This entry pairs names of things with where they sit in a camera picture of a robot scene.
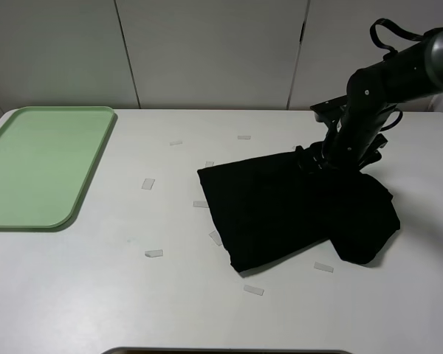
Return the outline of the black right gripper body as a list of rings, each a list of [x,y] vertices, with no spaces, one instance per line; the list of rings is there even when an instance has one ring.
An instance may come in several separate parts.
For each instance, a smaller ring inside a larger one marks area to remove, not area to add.
[[[387,143],[381,133],[370,141],[360,138],[358,142],[347,142],[335,129],[330,129],[320,145],[320,157],[325,167],[358,171],[378,162],[382,158],[379,149]]]

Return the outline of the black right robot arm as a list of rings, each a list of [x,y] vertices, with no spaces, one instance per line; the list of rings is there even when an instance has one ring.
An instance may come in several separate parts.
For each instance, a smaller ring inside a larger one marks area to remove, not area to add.
[[[370,36],[386,50],[382,61],[357,70],[346,95],[311,107],[328,131],[322,142],[295,148],[306,173],[361,170],[378,162],[387,143],[383,132],[396,126],[386,121],[397,106],[443,93],[443,27],[417,35],[381,18]]]

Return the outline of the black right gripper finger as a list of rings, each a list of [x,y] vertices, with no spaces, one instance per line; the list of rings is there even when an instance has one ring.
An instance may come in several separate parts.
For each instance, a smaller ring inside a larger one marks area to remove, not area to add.
[[[297,164],[305,174],[315,174],[331,169],[323,156],[321,145],[310,145],[307,148],[297,146]]]

